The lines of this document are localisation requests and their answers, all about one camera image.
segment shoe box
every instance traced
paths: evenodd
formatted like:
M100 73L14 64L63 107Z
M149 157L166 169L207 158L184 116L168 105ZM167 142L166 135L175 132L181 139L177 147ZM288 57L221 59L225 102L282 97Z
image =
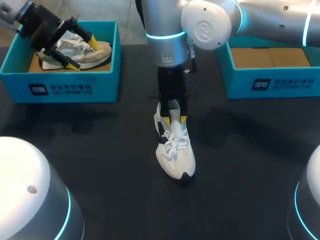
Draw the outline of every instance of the shoe box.
M0 70L15 103L111 103L118 99L121 44L116 21L79 21L97 41L112 44L111 63L92 70L49 70L39 66L29 39L16 35Z
M229 99L320 96L320 49L233 37L217 50Z

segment robotic arm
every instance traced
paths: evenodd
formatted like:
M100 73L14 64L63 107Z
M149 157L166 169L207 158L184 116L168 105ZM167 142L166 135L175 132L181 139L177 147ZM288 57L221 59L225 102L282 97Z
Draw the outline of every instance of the robotic arm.
M188 59L187 35L205 50L235 35L320 47L316 0L142 0L142 6L153 61L161 67Z
M33 49L38 52L44 49L46 55L52 56L65 68L80 69L77 62L56 50L55 44L66 31L74 31L98 50L93 34L78 25L76 19L71 17L62 22L48 9L42 5L37 6L31 0L0 0L0 18L4 20L0 21L0 25L15 31L22 38L29 37ZM10 26L15 22L22 25L21 30Z

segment cardboard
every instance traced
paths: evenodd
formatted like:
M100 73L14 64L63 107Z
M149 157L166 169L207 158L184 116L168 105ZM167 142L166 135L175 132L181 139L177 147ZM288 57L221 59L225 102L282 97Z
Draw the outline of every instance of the cardboard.
M107 65L97 67L91 70L82 70L81 72L110 72L111 70L111 62ZM77 70L73 69L59 69L59 70L43 70L39 65L39 57L35 53L33 55L28 73L63 73L63 72L78 72Z
M231 54L237 69L275 67L267 48L231 48Z
M39 65L39 57L34 53L28 73L63 73L64 71L64 69L43 71Z
M270 56L276 68L310 67L302 48L269 48Z

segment white sneaker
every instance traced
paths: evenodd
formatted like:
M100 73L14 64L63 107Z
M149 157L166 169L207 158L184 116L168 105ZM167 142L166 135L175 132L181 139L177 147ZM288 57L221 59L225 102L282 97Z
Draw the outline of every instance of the white sneaker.
M191 147L187 125L181 124L180 107L176 100L169 102L170 123L160 116L158 104L154 123L159 134L159 146L156 157L164 171L180 181L189 180L196 170L196 160Z
M70 57L81 66L81 70L95 69L111 61L112 47L108 42L98 41L99 50L95 50L79 35L67 31L57 42L57 49L63 55ZM57 70L64 67L51 56L44 54L44 49L37 52L40 67L43 70Z

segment logo on box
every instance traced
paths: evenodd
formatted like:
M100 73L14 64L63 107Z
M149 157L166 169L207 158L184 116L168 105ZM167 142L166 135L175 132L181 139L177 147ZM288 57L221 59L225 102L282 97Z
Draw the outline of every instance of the logo on box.
M49 93L44 84L29 84L33 96L48 96Z
M256 78L253 82L252 91L263 91L268 90L270 85L270 78Z

